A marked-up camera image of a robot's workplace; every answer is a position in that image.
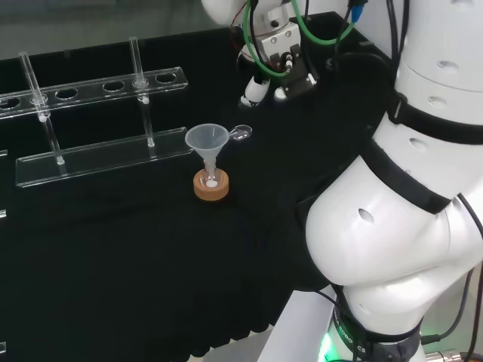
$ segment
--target metal connector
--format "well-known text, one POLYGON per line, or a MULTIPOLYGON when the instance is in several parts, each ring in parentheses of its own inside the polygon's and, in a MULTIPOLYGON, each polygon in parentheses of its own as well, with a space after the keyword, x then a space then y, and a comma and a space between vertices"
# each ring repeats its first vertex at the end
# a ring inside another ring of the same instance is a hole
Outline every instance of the metal connector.
POLYGON ((461 354, 458 351, 450 350, 444 352, 428 353, 426 362, 462 362, 461 354))

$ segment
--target green cable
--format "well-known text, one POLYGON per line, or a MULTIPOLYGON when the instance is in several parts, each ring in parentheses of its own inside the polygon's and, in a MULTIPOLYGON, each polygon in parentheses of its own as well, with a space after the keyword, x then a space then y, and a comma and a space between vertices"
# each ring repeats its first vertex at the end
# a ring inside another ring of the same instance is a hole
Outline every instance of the green cable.
POLYGON ((248 26, 248 18, 250 16, 250 0, 247 1, 247 8, 245 9, 245 19, 243 20, 243 38, 245 39, 245 43, 247 44, 248 51, 252 58, 254 58, 255 63, 262 69, 266 74, 273 75, 274 77, 285 77, 288 73, 278 73, 274 72, 269 69, 265 64, 260 62, 257 55, 255 54, 254 50, 251 47, 250 39, 248 38, 248 34, 250 33, 250 27, 248 26))
MULTIPOLYGON (((313 35, 307 29, 305 23, 303 22, 302 15, 300 15, 299 5, 297 4, 297 0, 291 0, 291 3, 292 3, 292 6, 294 7, 295 16, 297 17, 297 22, 299 23, 300 28, 302 29, 303 33, 306 35, 307 38, 309 38, 311 41, 319 45, 333 45, 336 43, 337 39, 322 40, 317 38, 315 35, 313 35)), ((344 39, 345 37, 347 37, 347 35, 351 32, 353 28, 354 28, 354 23, 350 23, 346 31, 342 33, 342 36, 340 37, 340 39, 344 39)))
MULTIPOLYGON (((331 40, 323 40, 317 38, 313 35, 306 27, 305 23, 303 22, 302 16, 300 15, 299 5, 297 4, 297 0, 291 0, 292 6, 294 7, 295 16, 297 17, 297 22, 299 23, 300 28, 302 29, 303 33, 316 44, 319 45, 333 45, 336 43, 337 38, 331 40)), ((247 49, 250 52, 252 58, 254 58, 254 62, 262 69, 266 74, 272 75, 274 77, 282 78, 285 77, 288 73, 278 73, 272 71, 270 68, 265 66, 260 59, 258 59, 257 55, 255 54, 253 48, 251 47, 250 38, 248 34, 250 34, 250 27, 248 26, 248 19, 250 17, 250 0, 247 0, 247 7, 245 8, 245 18, 243 20, 243 38, 245 39, 245 43, 247 45, 247 49)), ((340 39, 344 39, 347 35, 354 29, 354 23, 350 23, 347 29, 342 33, 340 39)))

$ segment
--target green light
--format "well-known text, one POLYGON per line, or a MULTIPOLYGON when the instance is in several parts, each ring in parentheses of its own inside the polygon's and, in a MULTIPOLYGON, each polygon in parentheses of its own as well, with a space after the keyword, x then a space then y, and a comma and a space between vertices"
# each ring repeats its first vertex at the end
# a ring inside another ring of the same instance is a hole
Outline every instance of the green light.
POLYGON ((318 352, 318 362, 325 362, 327 360, 339 360, 339 354, 337 353, 328 333, 326 333, 322 339, 320 351, 318 352))

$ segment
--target black strap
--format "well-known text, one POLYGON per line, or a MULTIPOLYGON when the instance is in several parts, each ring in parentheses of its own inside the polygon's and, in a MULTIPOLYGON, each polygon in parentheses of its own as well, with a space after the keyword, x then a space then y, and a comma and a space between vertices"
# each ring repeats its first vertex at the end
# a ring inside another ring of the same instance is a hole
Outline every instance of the black strap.
POLYGON ((483 145, 483 126, 464 124, 429 115, 408 104, 408 98, 395 93, 387 109, 389 120, 437 140, 462 145, 483 145))
POLYGON ((355 351, 357 357, 361 360, 373 362, 408 362, 420 346, 422 322, 423 320, 409 332, 397 336, 367 331, 365 338, 361 340, 360 337, 355 338, 355 334, 350 330, 344 316, 337 308, 334 308, 334 325, 343 343, 350 351, 355 351))
POLYGON ((434 193, 399 168, 372 138, 361 156, 386 186, 414 206, 436 215, 450 204, 451 200, 434 193))

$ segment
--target plastic funnel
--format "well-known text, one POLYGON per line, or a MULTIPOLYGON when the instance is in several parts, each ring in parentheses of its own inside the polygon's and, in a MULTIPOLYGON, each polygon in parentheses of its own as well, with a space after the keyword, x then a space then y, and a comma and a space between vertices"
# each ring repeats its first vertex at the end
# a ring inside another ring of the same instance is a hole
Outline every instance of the plastic funnel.
POLYGON ((229 132, 219 124, 200 124, 188 131, 185 136, 186 144, 194 149, 205 160, 206 175, 204 183, 208 187, 216 187, 218 181, 216 158, 229 140, 229 132))

